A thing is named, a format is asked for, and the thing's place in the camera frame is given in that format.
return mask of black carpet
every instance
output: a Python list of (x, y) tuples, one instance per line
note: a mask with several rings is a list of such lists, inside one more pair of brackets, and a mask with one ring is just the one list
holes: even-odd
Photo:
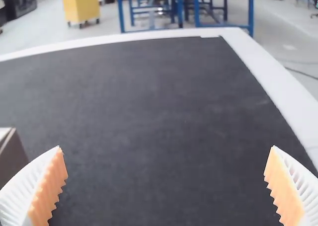
[(59, 144), (51, 226), (278, 226), (273, 144), (317, 172), (222, 38), (109, 44), (0, 63), (0, 126), (30, 158)]

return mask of yellow cart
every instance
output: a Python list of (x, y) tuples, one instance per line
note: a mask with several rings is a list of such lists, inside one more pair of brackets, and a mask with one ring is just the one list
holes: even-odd
[(98, 0), (63, 0), (63, 5), (69, 27), (75, 23), (81, 29), (91, 19), (95, 19), (96, 24), (99, 23)]

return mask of gray floor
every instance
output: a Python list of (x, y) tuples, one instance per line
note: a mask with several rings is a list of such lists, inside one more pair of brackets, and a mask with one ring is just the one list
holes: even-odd
[[(236, 23), (247, 20), (247, 0), (229, 0), (229, 19)], [(126, 23), (128, 20), (125, 6)], [(276, 0), (255, 0), (255, 40), (285, 67), (318, 77), (318, 18), (310, 19), (314, 11)], [(145, 23), (137, 22), (144, 28)], [(117, 4), (101, 8), (101, 24), (79, 30), (68, 28), (62, 0), (45, 0), (38, 8), (4, 26), (0, 36), (0, 54), (34, 46), (119, 33)], [(318, 81), (296, 72), (291, 74), (318, 100)], [(318, 166), (318, 148), (308, 150)]]

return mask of blue metal rack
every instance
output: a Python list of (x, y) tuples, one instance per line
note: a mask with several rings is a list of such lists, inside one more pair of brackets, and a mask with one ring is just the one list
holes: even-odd
[[(205, 2), (204, 0), (190, 0), (190, 2), (184, 4), (185, 9), (194, 9), (194, 22), (196, 27), (240, 27), (247, 29), (250, 36), (254, 33), (254, 0), (248, 0), (248, 24), (237, 25), (228, 22), (228, 0), (223, 0), (223, 6), (214, 6), (213, 0)], [(205, 10), (216, 23), (213, 24), (203, 24), (200, 21), (200, 10)], [(223, 20), (220, 20), (215, 15), (215, 10), (223, 11)], [(185, 10), (185, 19), (188, 17), (188, 10)]]
[[(148, 30), (162, 30), (163, 28), (155, 27), (155, 15), (157, 12), (167, 13), (170, 15), (171, 23), (175, 23), (175, 16), (178, 17), (178, 27), (183, 27), (182, 18), (182, 0), (128, 0), (129, 1), (129, 13), (130, 24), (135, 26), (135, 18), (138, 14), (149, 15), (149, 29)], [(122, 33), (135, 32), (126, 31), (123, 11), (123, 0), (118, 0), (119, 22), (120, 30)]]
[[(171, 23), (175, 23), (175, 16), (178, 19), (178, 27), (183, 27), (183, 7), (184, 19), (189, 20), (189, 10), (194, 10), (195, 27), (240, 27), (247, 29), (250, 36), (254, 32), (254, 0), (248, 0), (248, 23), (246, 25), (237, 25), (228, 21), (228, 0), (223, 0), (222, 6), (215, 6), (213, 0), (128, 0), (130, 24), (135, 26), (136, 15), (147, 14), (149, 17), (149, 29), (162, 30), (164, 28), (155, 27), (156, 13), (166, 13), (170, 16)], [(118, 0), (120, 30), (122, 33), (132, 32), (125, 29), (123, 0)], [(215, 21), (213, 24), (202, 23), (200, 20), (200, 11), (204, 10)], [(221, 10), (223, 18), (220, 19), (215, 10)]]

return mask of orange rubber pad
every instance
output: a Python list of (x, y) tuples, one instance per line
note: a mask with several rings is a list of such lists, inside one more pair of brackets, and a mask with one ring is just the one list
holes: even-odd
[(28, 210), (28, 216), (34, 226), (48, 226), (51, 212), (56, 209), (55, 203), (59, 201), (61, 187), (68, 178), (63, 152), (59, 148), (52, 158), (39, 183), (32, 203)]
[(281, 216), (279, 222), (284, 226), (297, 226), (305, 214), (304, 207), (290, 172), (274, 147), (270, 150), (264, 176), (267, 188), (272, 191), (273, 204), (277, 206), (276, 213)]

